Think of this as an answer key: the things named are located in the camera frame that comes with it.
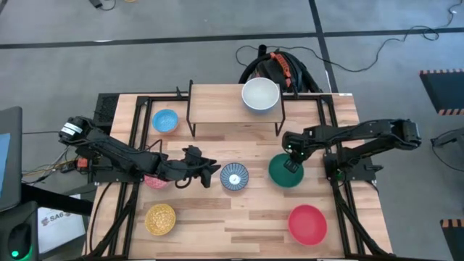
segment wooden table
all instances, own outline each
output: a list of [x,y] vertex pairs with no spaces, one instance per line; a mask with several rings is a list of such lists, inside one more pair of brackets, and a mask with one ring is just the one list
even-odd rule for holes
[[[171,94],[152,94],[152,96]],[[128,142],[137,94],[120,95],[111,135]],[[333,95],[340,126],[357,124],[359,119],[351,95]],[[281,136],[285,131],[302,132],[303,128],[319,125],[314,101],[285,101],[286,122],[281,136],[276,137],[274,126],[251,123],[201,124],[192,138],[186,123],[186,101],[157,101],[151,114],[160,109],[175,110],[181,122],[175,132],[161,135],[150,128],[147,144],[163,138],[163,152],[170,159],[183,158],[182,148],[198,146],[205,157],[216,159],[223,167],[240,162],[249,171],[249,183],[238,192],[223,188],[220,171],[212,177],[211,188],[203,188],[199,180],[183,190],[173,184],[164,190],[153,190],[141,184],[136,219],[133,227],[131,259],[143,258],[311,258],[343,257],[339,224],[334,197],[325,179],[323,151],[314,153],[304,162],[304,180],[296,188],[282,189],[268,178],[268,164],[283,152]],[[139,121],[137,142],[140,141],[143,116]],[[361,141],[344,143],[358,146]],[[103,188],[100,186],[96,201]],[[366,182],[352,182],[360,222],[384,250],[391,246],[384,216],[376,191]],[[94,247],[113,222],[120,184],[112,184],[102,199],[97,213]],[[131,191],[128,187],[126,198]],[[154,204],[167,203],[177,215],[174,229],[165,236],[153,236],[144,226],[144,217]],[[289,212],[300,204],[319,208],[328,223],[328,233],[317,246],[302,246],[287,231]],[[347,220],[352,252],[356,252],[352,226]],[[125,224],[121,226],[116,253],[121,253]]]

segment gray carpet floor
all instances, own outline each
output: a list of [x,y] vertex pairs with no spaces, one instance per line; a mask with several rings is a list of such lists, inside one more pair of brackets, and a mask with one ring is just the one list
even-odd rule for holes
[[[406,30],[447,22],[458,0],[316,0],[323,32]],[[106,7],[112,1],[104,1]],[[464,27],[464,7],[451,28]],[[70,116],[93,115],[98,93],[186,91],[196,83],[236,83],[244,67],[235,60],[243,45],[305,46],[321,55],[316,37],[2,49],[4,44],[177,38],[264,33],[314,33],[308,1],[292,0],[116,0],[108,12],[86,0],[9,0],[0,13],[0,109],[21,106],[24,131],[59,130]],[[350,69],[368,66],[384,40],[402,36],[326,37],[333,62]],[[438,41],[420,35],[388,42],[370,70],[346,72],[333,66],[339,92],[353,93],[361,120],[410,118],[420,126],[423,145],[414,152],[390,151],[374,158],[385,169],[378,188],[391,244],[403,257],[451,260],[439,221],[464,218],[464,173],[450,170],[432,153],[429,139],[463,126],[459,116],[438,116],[418,77],[419,70],[463,67],[462,33]],[[292,50],[324,91],[324,64],[305,50]],[[251,62],[252,49],[239,59]],[[52,162],[64,146],[57,135],[24,136],[23,169]],[[464,169],[462,152],[450,144],[437,151]],[[57,173],[39,187],[63,193],[86,184],[77,173]],[[82,240],[48,260],[77,257]]]

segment pink bowl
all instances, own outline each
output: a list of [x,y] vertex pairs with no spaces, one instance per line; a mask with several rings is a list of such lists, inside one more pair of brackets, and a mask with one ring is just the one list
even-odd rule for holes
[[169,182],[145,175],[145,184],[152,189],[163,189],[169,185]]

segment white label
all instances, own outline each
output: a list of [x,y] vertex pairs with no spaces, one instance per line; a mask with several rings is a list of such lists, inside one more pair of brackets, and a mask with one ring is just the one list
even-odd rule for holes
[[232,185],[237,185],[240,183],[240,177],[237,175],[237,174],[232,174],[230,177],[229,177],[229,182],[232,184]]
[[71,123],[66,123],[65,124],[65,127],[66,128],[70,128],[71,130],[77,132],[77,133],[81,133],[82,132],[82,129],[79,128],[78,126],[74,125],[74,124],[71,124]]
[[65,133],[67,133],[67,134],[69,134],[69,135],[71,135],[71,136],[73,136],[73,135],[75,134],[75,131],[70,130],[70,129],[66,128],[66,127],[63,127],[63,128],[61,129],[61,131],[62,131],[62,132],[65,132]]

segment wooden shelf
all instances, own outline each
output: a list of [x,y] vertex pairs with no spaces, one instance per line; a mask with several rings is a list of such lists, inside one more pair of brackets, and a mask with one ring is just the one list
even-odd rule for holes
[[190,122],[198,123],[280,123],[281,100],[266,114],[250,111],[241,99],[243,84],[193,84],[190,91]]

